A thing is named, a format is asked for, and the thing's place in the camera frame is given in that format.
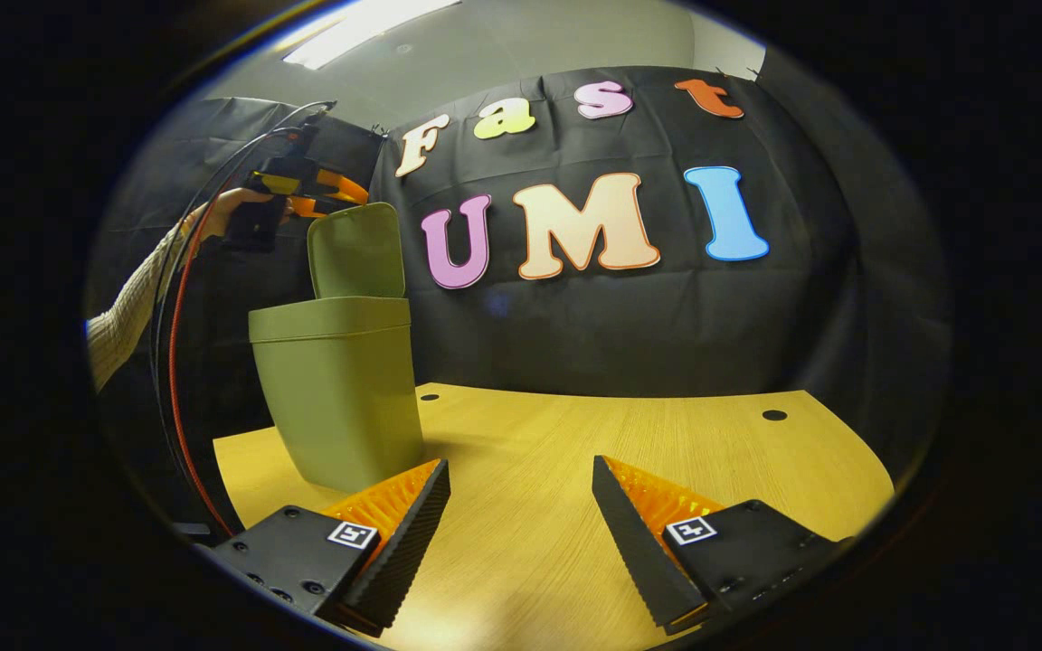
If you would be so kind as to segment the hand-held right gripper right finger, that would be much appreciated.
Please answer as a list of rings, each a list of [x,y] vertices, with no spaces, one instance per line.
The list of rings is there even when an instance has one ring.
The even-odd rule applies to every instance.
[[[834,540],[765,503],[721,505],[607,455],[592,497],[642,602],[666,634],[727,627],[799,589],[834,560]]]

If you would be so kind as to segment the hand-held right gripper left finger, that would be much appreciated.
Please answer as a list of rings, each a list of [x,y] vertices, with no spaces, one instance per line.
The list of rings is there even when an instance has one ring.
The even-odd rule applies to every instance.
[[[212,559],[297,611],[380,637],[403,601],[450,500],[450,464],[432,460],[322,512],[286,505]]]

